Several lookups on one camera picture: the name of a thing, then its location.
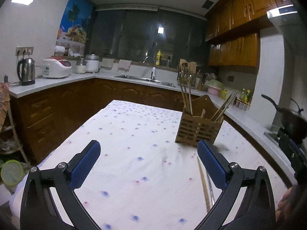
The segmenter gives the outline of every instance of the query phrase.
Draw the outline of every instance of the kettle base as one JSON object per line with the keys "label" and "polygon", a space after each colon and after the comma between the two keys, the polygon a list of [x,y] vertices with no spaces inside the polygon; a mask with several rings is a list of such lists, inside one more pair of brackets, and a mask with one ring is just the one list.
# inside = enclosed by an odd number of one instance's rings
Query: kettle base
{"label": "kettle base", "polygon": [[35,84],[35,79],[21,82],[21,85],[32,85],[32,84]]}

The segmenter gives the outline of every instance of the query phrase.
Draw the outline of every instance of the stainless steel kettle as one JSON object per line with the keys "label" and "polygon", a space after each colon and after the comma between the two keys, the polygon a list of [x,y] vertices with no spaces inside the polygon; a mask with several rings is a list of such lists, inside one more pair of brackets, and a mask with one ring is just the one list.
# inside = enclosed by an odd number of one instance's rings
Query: stainless steel kettle
{"label": "stainless steel kettle", "polygon": [[32,85],[35,83],[35,64],[34,59],[22,59],[17,64],[17,75],[21,85]]}

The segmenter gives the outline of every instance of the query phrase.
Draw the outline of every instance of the range hood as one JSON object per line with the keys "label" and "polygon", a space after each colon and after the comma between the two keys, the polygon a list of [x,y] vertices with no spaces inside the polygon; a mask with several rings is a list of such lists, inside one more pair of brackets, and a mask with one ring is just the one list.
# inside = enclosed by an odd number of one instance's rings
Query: range hood
{"label": "range hood", "polygon": [[294,55],[307,55],[307,29],[293,5],[267,12],[268,19],[283,35]]}

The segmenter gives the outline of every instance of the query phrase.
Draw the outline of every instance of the ceiling vent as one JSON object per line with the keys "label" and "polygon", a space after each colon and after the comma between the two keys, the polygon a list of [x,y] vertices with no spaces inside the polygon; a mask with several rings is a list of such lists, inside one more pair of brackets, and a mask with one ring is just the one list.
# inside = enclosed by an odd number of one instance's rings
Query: ceiling vent
{"label": "ceiling vent", "polygon": [[214,2],[207,0],[205,1],[205,3],[203,4],[203,8],[209,9],[212,5],[214,4]]}

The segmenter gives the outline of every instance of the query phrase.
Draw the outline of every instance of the paper towel roll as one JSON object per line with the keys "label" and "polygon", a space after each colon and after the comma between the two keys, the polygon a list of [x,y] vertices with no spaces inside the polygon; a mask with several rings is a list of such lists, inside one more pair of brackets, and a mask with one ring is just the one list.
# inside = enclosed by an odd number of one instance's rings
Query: paper towel roll
{"label": "paper towel roll", "polygon": [[54,49],[55,53],[64,53],[65,52],[65,47],[61,47],[61,46],[56,46]]}

